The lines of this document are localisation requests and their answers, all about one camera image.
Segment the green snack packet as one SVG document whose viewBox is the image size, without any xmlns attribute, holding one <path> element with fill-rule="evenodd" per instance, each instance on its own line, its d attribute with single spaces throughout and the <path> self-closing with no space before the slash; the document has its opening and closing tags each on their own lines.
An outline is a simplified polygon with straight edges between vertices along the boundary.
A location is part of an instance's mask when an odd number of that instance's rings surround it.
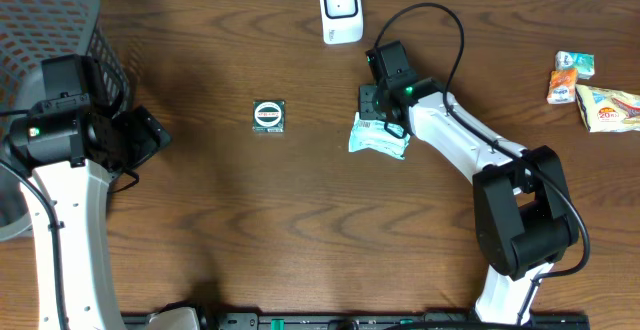
<svg viewBox="0 0 640 330">
<path fill-rule="evenodd" d="M 364 120 L 360 117 L 360 113 L 356 112 L 349 137 L 348 151 L 353 153 L 372 149 L 395 159 L 404 160 L 410 136 L 406 134 L 402 138 L 394 137 L 389 133 L 389 130 L 395 134 L 401 134 L 403 128 L 396 124 L 390 124 L 388 129 L 385 129 L 384 125 L 385 122 L 381 120 Z"/>
</svg>

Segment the round white red lid cup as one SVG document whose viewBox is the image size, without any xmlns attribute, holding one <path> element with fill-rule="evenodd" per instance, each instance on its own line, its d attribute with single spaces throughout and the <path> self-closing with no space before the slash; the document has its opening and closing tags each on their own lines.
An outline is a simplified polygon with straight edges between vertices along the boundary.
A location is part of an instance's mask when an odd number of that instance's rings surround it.
<svg viewBox="0 0 640 330">
<path fill-rule="evenodd" d="M 256 133 L 283 133 L 285 131 L 285 101 L 254 101 L 252 129 Z"/>
</svg>

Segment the orange snack packet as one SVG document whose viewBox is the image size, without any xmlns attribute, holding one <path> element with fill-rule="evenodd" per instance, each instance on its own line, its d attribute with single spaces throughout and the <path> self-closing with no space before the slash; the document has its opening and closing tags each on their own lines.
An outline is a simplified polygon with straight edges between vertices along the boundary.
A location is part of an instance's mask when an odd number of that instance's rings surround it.
<svg viewBox="0 0 640 330">
<path fill-rule="evenodd" d="M 569 68 L 551 72 L 547 102 L 551 105 L 567 104 L 575 101 L 578 70 Z"/>
</svg>

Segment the small teal white packet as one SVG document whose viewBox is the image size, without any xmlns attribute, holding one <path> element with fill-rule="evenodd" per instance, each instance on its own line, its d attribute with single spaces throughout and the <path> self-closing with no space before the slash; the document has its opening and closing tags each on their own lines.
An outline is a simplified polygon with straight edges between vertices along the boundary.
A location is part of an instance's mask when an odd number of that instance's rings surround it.
<svg viewBox="0 0 640 330">
<path fill-rule="evenodd" d="M 586 53 L 558 51 L 555 55 L 557 70 L 576 69 L 579 79 L 589 80 L 595 75 L 595 56 Z"/>
</svg>

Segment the white blue snack bag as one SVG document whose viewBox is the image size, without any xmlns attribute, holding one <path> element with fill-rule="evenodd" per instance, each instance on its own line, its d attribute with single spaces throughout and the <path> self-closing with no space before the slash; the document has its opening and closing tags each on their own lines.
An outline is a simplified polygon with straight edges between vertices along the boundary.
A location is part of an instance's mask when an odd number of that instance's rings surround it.
<svg viewBox="0 0 640 330">
<path fill-rule="evenodd" d="M 576 102 L 591 133 L 639 130 L 639 96 L 620 90 L 576 85 Z"/>
</svg>

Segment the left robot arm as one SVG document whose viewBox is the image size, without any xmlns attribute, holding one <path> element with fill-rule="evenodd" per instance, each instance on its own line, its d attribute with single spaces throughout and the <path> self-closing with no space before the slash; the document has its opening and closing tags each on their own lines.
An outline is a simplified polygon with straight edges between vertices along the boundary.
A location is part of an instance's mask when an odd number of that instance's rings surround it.
<svg viewBox="0 0 640 330">
<path fill-rule="evenodd" d="M 177 305 L 146 317 L 121 314 L 106 235 L 111 182 L 136 168 L 171 140 L 143 106 L 113 118 L 109 128 L 143 154 L 107 169 L 88 157 L 79 163 L 47 151 L 22 180 L 34 236 L 39 326 L 42 329 L 199 329 L 195 307 Z"/>
</svg>

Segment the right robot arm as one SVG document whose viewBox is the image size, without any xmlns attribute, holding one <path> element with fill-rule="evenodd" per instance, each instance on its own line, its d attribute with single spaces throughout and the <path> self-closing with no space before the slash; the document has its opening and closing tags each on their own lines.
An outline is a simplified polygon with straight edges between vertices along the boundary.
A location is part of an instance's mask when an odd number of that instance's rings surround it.
<svg viewBox="0 0 640 330">
<path fill-rule="evenodd" d="M 360 87 L 358 101 L 359 120 L 393 139 L 429 144 L 471 183 L 476 239 L 489 264 L 475 318 L 532 325 L 542 282 L 579 272 L 590 255 L 557 154 L 504 139 L 431 78 L 378 80 Z"/>
</svg>

